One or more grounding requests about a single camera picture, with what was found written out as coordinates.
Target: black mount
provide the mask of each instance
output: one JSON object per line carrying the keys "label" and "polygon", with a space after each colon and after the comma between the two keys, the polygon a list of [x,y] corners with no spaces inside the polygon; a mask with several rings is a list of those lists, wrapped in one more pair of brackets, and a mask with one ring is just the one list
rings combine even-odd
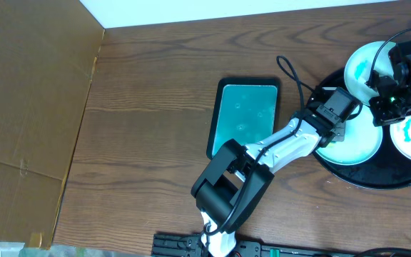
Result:
{"label": "black mount", "polygon": [[240,189],[238,190],[223,173],[242,171],[245,179],[248,180],[248,187],[243,192],[242,200],[230,218],[230,222],[224,228],[227,233],[236,231],[250,217],[274,178],[269,168],[260,164],[256,164],[254,172],[248,176],[254,160],[245,152],[246,148],[236,140],[227,141],[221,146],[191,189],[191,195],[196,198],[198,209],[205,211],[220,227],[231,212],[240,193]]}
{"label": "black mount", "polygon": [[303,120],[313,126],[321,140],[318,147],[326,147],[331,141],[343,141],[345,121],[360,101],[340,87],[325,90],[317,86],[304,110]]}

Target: white wall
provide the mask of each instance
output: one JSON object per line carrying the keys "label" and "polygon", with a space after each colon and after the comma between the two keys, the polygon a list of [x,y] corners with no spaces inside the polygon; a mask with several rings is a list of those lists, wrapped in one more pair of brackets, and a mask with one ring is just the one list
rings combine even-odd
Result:
{"label": "white wall", "polygon": [[105,29],[392,0],[81,0]]}

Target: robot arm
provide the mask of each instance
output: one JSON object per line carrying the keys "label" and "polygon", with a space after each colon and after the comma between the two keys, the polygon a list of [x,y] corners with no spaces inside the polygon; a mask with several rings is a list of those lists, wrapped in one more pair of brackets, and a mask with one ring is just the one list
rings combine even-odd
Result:
{"label": "robot arm", "polygon": [[[253,212],[274,173],[291,161],[307,156],[317,147],[327,146],[336,136],[336,126],[345,122],[360,104],[342,89],[322,92],[321,95],[323,97],[318,98],[327,101],[311,102],[303,114],[295,114],[285,128],[262,141],[246,146],[233,139],[226,142],[195,182],[191,194],[196,199],[204,224],[209,231],[223,226],[222,231],[201,238],[213,256],[227,256],[235,247],[235,231]],[[299,129],[289,136],[299,122]],[[289,137],[270,147],[255,163],[263,148],[286,136]],[[245,190],[237,189],[223,175],[225,171],[245,181]],[[236,203],[240,194],[241,201]]]}

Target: teal stain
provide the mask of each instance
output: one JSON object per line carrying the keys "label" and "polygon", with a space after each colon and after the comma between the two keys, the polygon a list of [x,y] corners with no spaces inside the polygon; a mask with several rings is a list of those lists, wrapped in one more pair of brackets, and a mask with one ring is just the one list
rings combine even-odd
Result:
{"label": "teal stain", "polygon": [[77,247],[76,257],[84,257],[84,256],[85,256],[85,248]]}
{"label": "teal stain", "polygon": [[408,130],[410,129],[410,124],[411,124],[411,119],[408,119],[407,123],[405,124],[404,127],[404,132],[405,132],[405,142],[410,142],[411,138],[408,134]]}
{"label": "teal stain", "polygon": [[361,74],[364,72],[365,67],[367,66],[367,60],[363,61],[356,67],[355,79],[360,78]]}

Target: robotic arm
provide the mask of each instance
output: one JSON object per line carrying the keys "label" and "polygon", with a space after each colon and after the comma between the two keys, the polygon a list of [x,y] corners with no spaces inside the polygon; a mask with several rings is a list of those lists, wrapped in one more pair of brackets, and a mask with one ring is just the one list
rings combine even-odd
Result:
{"label": "robotic arm", "polygon": [[[366,83],[379,93],[369,100],[374,126],[394,124],[411,116],[411,41],[397,44],[389,52],[393,78],[373,70],[383,46],[408,31],[411,29],[388,39],[375,55]],[[286,61],[293,76],[277,60],[279,67],[300,87],[297,75]],[[341,88],[316,89],[315,99],[295,113],[279,132],[245,146],[233,139],[223,144],[191,189],[204,219],[201,241],[207,251],[215,257],[227,256],[236,245],[235,231],[254,211],[274,173],[316,148],[326,147],[332,140],[342,141],[345,121],[357,116],[350,114],[358,105],[361,109],[362,103]],[[223,175],[226,171],[244,181],[243,186],[237,189]]]}
{"label": "robotic arm", "polygon": [[[213,256],[227,256],[235,247],[235,231],[253,212],[274,173],[317,147],[326,147],[336,137],[335,129],[360,104],[340,88],[324,90],[321,95],[319,99],[327,99],[326,102],[311,101],[285,128],[262,141],[245,146],[233,139],[226,142],[194,183],[191,195],[196,199],[205,228],[214,231],[222,227],[212,236],[203,234],[201,238]],[[256,163],[264,148],[268,150]],[[234,173],[244,181],[244,186],[237,189],[223,175],[225,171]]]}

